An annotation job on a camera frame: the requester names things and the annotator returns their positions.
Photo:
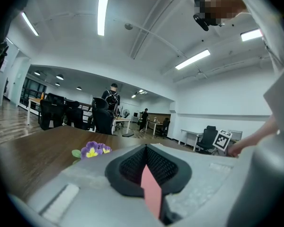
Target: man wearing headset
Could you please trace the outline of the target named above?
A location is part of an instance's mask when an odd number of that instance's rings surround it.
[[[240,13],[250,13],[263,34],[275,73],[284,68],[284,13],[280,13],[268,0],[195,0],[195,21],[208,31],[208,26],[223,26]],[[273,115],[254,134],[229,148],[236,157],[245,147],[256,145],[263,137],[276,133],[278,126]]]

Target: green leaf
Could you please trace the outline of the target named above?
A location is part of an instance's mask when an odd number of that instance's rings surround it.
[[[79,151],[78,149],[72,150],[71,153],[74,157],[81,158],[81,151]]]
[[[75,160],[72,164],[76,164],[77,162],[79,162],[81,159],[77,159]]]

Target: black pants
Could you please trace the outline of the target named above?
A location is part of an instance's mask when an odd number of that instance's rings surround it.
[[[145,125],[146,125],[146,120],[142,120],[142,122],[140,123],[140,130],[142,130]]]

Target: person with backpack harness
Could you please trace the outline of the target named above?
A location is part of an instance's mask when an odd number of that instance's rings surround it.
[[[104,91],[102,98],[108,103],[108,112],[112,115],[112,120],[117,116],[117,109],[120,105],[120,95],[117,93],[118,85],[113,83],[110,90]]]

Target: flower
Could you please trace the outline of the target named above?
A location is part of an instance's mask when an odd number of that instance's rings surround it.
[[[109,146],[106,146],[106,145],[103,144],[103,143],[100,143],[100,144],[98,145],[98,148],[101,149],[104,154],[113,151]]]
[[[98,147],[98,143],[91,141],[86,144],[86,147],[83,147],[81,150],[81,159],[96,157],[101,155],[103,150]]]

